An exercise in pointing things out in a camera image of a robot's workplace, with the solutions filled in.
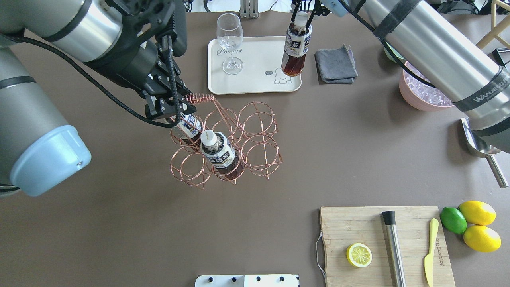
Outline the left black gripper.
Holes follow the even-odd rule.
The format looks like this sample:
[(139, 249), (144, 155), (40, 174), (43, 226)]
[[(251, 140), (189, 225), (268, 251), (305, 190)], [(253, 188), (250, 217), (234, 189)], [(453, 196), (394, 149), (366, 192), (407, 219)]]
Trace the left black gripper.
[(174, 58), (186, 52), (186, 9), (182, 0), (107, 0), (121, 15), (122, 30), (113, 47), (87, 67), (147, 101), (150, 120), (171, 118), (196, 107), (180, 80)]

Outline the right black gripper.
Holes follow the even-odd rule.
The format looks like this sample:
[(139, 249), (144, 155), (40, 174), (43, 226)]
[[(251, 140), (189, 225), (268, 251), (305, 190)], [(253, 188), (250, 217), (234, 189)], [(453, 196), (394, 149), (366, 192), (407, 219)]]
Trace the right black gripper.
[(308, 13), (308, 20), (312, 21), (319, 16), (326, 16), (331, 13), (320, 0), (292, 0), (291, 1), (291, 21), (295, 21), (298, 12)]

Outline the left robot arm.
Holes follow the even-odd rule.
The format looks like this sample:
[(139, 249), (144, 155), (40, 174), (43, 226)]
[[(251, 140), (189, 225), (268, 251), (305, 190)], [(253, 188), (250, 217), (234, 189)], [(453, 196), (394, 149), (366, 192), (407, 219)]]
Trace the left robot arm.
[(186, 52), (182, 0), (2, 0), (1, 196), (39, 196), (91, 162), (75, 127), (13, 48), (66, 61), (106, 97), (150, 125), (173, 128), (196, 107), (175, 57)]

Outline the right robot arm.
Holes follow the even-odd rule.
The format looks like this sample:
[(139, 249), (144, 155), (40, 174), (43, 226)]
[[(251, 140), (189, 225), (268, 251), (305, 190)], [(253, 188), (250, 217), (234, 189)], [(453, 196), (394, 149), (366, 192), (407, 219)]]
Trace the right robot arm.
[(476, 136), (509, 152), (509, 71), (424, 0), (317, 0), (313, 15), (323, 7), (355, 16), (464, 112)]

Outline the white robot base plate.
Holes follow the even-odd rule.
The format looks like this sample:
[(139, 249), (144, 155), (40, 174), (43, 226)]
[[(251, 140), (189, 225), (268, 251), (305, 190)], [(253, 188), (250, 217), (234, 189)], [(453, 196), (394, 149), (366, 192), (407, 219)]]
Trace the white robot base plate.
[(293, 274), (201, 275), (195, 287), (299, 287), (300, 278)]

